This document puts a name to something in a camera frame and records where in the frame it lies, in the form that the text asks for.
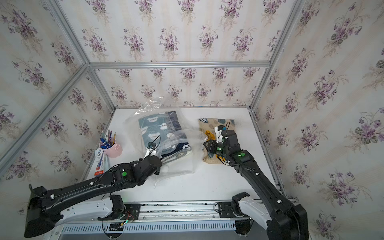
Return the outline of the beige floral fleece blanket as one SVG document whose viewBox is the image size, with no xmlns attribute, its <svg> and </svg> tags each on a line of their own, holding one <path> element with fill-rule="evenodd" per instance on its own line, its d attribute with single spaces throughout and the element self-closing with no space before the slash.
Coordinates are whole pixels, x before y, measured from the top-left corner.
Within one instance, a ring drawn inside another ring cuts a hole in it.
<svg viewBox="0 0 384 240">
<path fill-rule="evenodd" d="M 200 118 L 199 119 L 199 129 L 202 133 L 204 133 L 208 140 L 217 140 L 219 137 L 219 126 L 223 125 L 225 127 L 228 123 L 230 130 L 236 130 L 236 124 L 235 120 L 233 119 L 213 119 L 213 118 Z M 210 154 L 207 152 L 206 149 L 205 156 L 203 158 L 203 161 L 206 164 L 216 165 L 220 164 L 221 161 L 215 154 Z"/>
</svg>

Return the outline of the clear plastic vacuum bag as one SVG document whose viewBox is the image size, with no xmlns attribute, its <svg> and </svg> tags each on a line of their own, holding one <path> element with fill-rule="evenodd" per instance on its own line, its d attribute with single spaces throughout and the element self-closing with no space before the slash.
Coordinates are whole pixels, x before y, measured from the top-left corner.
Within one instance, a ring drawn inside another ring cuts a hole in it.
<svg viewBox="0 0 384 240">
<path fill-rule="evenodd" d="M 171 178 L 193 174 L 204 155 L 207 136 L 192 125 L 181 108 L 169 97 L 148 100 L 124 122 L 128 139 L 143 157 L 162 161 L 154 186 Z"/>
</svg>

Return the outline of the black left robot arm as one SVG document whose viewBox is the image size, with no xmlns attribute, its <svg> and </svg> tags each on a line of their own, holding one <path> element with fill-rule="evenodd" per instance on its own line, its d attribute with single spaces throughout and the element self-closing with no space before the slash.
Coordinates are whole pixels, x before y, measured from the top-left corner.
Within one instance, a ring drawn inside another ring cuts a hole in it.
<svg viewBox="0 0 384 240">
<path fill-rule="evenodd" d="M 132 189 L 145 183 L 148 177 L 158 175 L 162 161 L 147 156 L 130 163 L 112 166 L 104 174 L 68 187 L 47 190 L 29 185 L 31 195 L 27 208 L 24 237 L 33 238 L 47 233 L 64 218 L 62 211 L 91 198 Z"/>
</svg>

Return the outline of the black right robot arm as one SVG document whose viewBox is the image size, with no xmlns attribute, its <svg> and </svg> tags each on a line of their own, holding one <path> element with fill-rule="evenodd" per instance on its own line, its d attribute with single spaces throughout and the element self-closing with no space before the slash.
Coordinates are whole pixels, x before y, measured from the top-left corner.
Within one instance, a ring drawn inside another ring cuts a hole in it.
<svg viewBox="0 0 384 240">
<path fill-rule="evenodd" d="M 229 139 L 222 143 L 215 140 L 204 142 L 208 153 L 216 154 L 228 161 L 253 188 L 262 205 L 253 203 L 249 194 L 233 197 L 234 211 L 247 215 L 263 227 L 270 240 L 308 240 L 308 214 L 300 204 L 294 205 L 265 176 L 254 157 L 240 144 Z"/>
</svg>

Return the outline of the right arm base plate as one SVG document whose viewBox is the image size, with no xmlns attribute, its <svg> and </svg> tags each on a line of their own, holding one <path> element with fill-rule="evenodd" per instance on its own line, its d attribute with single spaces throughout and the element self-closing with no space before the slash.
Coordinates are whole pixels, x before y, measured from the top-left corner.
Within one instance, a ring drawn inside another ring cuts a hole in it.
<svg viewBox="0 0 384 240">
<path fill-rule="evenodd" d="M 215 205 L 215 211 L 220 218 L 248 218 L 249 216 L 242 213 L 240 208 L 233 202 L 218 202 Z"/>
</svg>

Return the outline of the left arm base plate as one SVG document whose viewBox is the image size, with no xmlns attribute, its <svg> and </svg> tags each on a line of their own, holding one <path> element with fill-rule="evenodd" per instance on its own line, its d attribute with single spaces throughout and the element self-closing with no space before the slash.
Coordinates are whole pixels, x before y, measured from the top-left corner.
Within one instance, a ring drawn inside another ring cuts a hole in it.
<svg viewBox="0 0 384 240">
<path fill-rule="evenodd" d="M 98 218 L 99 221 L 135 221 L 139 219 L 141 204 L 124 204 L 121 210 L 113 210 L 109 215 Z"/>
</svg>

